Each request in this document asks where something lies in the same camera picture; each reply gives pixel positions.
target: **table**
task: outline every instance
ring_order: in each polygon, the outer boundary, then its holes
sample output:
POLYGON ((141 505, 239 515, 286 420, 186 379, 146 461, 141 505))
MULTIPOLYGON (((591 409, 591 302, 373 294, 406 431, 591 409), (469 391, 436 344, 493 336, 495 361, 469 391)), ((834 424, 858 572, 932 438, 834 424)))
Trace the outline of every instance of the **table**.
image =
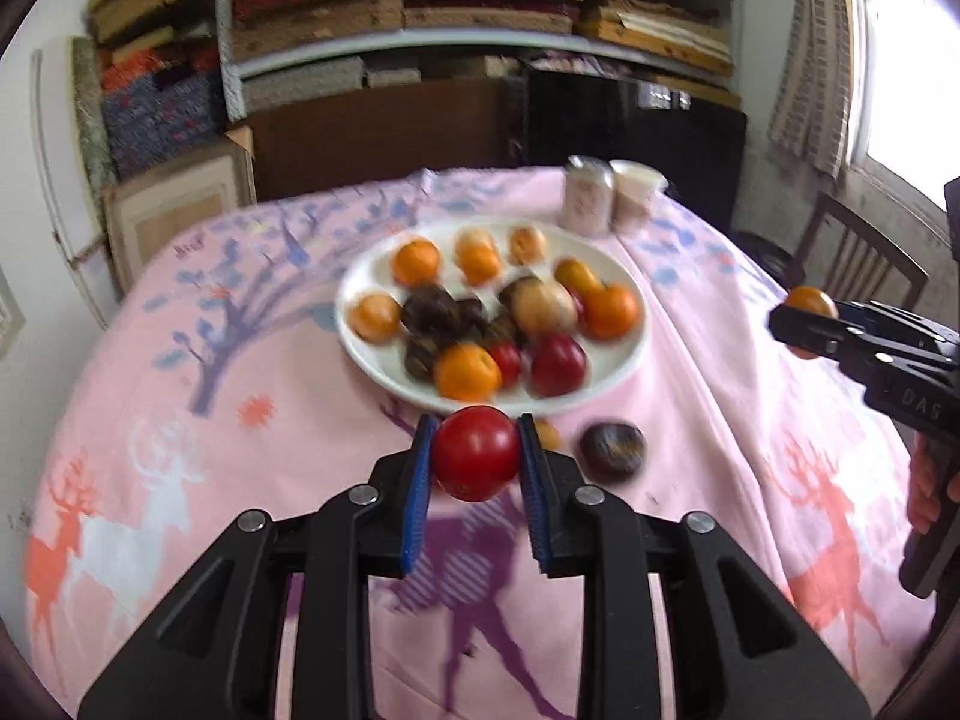
MULTIPOLYGON (((246 209, 157 256, 76 386, 37 498, 32 662, 68 710, 238 512, 311 512, 408 445, 416 411, 339 348, 352 257, 449 215, 548 223, 562 189, 554 169, 423 172, 246 209)), ((907 453, 892 423, 835 365, 771 340, 781 290, 683 207, 659 199, 635 237, 597 245, 645 291, 650 347, 632 380, 555 424, 567 440, 595 418, 640 425, 648 464, 616 493, 657 517, 712 512, 876 709, 932 615, 896 579, 907 453)), ((415 571, 373 586, 385 720, 574 713, 581 584, 539 576, 525 541, 517 490, 435 496, 415 571)))

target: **white plate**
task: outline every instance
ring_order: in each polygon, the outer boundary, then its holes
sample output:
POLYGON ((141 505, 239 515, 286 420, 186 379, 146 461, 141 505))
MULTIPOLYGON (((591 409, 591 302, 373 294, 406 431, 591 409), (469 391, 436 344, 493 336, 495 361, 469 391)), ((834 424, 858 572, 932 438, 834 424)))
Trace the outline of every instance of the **white plate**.
MULTIPOLYGON (((373 381, 408 403, 437 413, 453 413, 469 405, 459 400, 440 397, 433 386, 414 381, 403 368, 403 341, 393 341, 385 346, 366 343, 347 327, 347 311, 362 295, 375 292, 390 293, 402 303, 408 292, 392 279, 390 259, 405 242, 413 238, 426 238, 434 242, 440 254, 443 255, 440 283, 455 298, 476 293, 483 300, 488 314, 492 317, 499 307, 496 300, 497 291, 522 269, 507 266, 500 279, 483 289, 474 290, 464 284, 462 272, 453 264, 454 241, 457 234, 464 228, 481 227, 493 235, 493 240, 496 241, 497 248, 506 261, 510 230, 516 226, 530 224, 532 224, 530 220, 521 218, 472 217, 439 221, 395 235, 361 255, 347 271, 337 293, 337 332, 340 334, 340 342, 347 349, 347 354, 373 381)), ((537 223, 536 226, 539 226, 546 235, 548 252, 546 262, 531 268, 535 274, 549 278, 555 261, 560 257, 575 257, 586 263, 601 281, 622 284, 631 289, 640 303, 643 322, 613 343, 594 343, 588 338, 577 337, 577 341, 589 357, 587 383, 582 389, 559 397, 537 398, 531 395, 521 382, 508 391, 501 391, 491 401, 491 405, 512 418, 522 413, 550 415, 570 412, 609 391, 625 381, 640 367, 640 360, 646 349, 650 332, 647 304, 640 285, 632 279, 621 264, 583 238, 549 224, 537 223)))

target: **screw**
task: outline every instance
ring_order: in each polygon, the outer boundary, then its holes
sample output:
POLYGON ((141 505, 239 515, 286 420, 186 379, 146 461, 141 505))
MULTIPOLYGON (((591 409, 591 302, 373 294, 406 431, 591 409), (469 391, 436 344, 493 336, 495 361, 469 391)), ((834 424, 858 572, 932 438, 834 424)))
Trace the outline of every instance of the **screw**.
POLYGON ((690 512, 686 516, 686 526, 694 533, 709 533, 717 526, 717 523, 706 512, 690 512))
POLYGON ((371 485, 357 485, 350 490, 349 498, 350 502, 357 504, 357 506, 369 506, 377 498, 380 498, 380 493, 377 488, 371 485))
POLYGON ((573 497, 584 506, 599 506, 607 498, 603 490, 595 488, 593 485, 583 485, 582 488, 577 488, 576 493, 573 493, 573 497))
POLYGON ((249 509, 237 517, 237 527, 244 533, 256 533, 267 524, 267 515, 260 509, 249 509))

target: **white cup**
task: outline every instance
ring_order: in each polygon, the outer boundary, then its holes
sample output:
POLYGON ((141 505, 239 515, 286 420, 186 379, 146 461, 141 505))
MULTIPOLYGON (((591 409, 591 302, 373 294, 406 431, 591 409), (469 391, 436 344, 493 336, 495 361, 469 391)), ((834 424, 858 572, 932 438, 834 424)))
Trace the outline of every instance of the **white cup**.
POLYGON ((611 159, 616 180, 616 200, 613 205, 613 232, 631 235, 650 218, 654 194, 669 185, 664 174, 639 162, 611 159))

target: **black cabinet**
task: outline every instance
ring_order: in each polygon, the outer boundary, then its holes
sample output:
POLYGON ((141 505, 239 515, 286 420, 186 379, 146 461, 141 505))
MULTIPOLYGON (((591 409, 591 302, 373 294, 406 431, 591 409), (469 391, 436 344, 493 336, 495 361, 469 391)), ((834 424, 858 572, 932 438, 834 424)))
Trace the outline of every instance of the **black cabinet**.
POLYGON ((524 160, 629 159, 662 172, 675 197, 730 232, 747 117, 661 84, 528 71, 524 160))

